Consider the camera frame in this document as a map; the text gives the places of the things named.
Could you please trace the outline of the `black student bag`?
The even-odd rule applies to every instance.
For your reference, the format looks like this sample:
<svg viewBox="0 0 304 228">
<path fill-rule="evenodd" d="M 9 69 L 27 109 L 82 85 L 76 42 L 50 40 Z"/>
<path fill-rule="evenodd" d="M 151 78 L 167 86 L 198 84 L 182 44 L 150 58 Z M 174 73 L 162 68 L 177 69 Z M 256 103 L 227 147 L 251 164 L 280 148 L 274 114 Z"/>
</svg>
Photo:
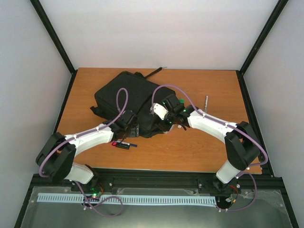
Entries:
<svg viewBox="0 0 304 228">
<path fill-rule="evenodd" d="M 121 92 L 116 99 L 117 92 L 125 88 L 128 92 L 126 110 L 137 115 L 139 135 L 150 138 L 156 134 L 165 133 L 154 126 L 157 116 L 151 114 L 150 108 L 152 103 L 161 105 L 166 97 L 175 95 L 175 91 L 162 87 L 155 95 L 152 95 L 158 86 L 145 79 L 139 72 L 133 74 L 123 71 L 95 93 L 97 106 L 92 106 L 90 109 L 95 115 L 106 120 L 114 119 L 119 114 L 117 108 L 123 107 L 126 98 L 125 92 Z"/>
</svg>

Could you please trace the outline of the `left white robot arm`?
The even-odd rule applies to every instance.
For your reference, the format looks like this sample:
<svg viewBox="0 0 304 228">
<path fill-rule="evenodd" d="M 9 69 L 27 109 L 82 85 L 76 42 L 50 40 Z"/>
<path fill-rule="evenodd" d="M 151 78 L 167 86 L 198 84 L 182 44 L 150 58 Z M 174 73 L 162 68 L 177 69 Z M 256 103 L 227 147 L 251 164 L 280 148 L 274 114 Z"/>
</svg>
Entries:
<svg viewBox="0 0 304 228">
<path fill-rule="evenodd" d="M 76 163 L 75 157 L 100 144 L 125 139 L 135 134 L 136 128 L 137 115 L 128 110 L 111 121 L 104 121 L 80 133 L 54 133 L 36 157 L 38 173 L 41 177 L 49 178 L 52 183 L 76 181 L 88 191 L 94 191 L 98 188 L 99 179 L 89 166 Z"/>
</svg>

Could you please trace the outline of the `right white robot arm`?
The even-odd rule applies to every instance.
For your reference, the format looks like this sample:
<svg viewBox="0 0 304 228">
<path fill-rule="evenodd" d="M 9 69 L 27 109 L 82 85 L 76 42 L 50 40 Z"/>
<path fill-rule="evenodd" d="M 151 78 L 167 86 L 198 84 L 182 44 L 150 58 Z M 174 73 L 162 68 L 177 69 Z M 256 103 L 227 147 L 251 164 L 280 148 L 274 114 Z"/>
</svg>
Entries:
<svg viewBox="0 0 304 228">
<path fill-rule="evenodd" d="M 151 113 L 159 117 L 159 127 L 165 131 L 177 124 L 184 130 L 203 131 L 224 143 L 227 160 L 212 180 L 212 187 L 218 192 L 223 192 L 260 154 L 256 135 L 247 122 L 225 122 L 193 105 L 186 107 L 175 95 L 167 96 L 160 104 L 152 102 Z"/>
</svg>

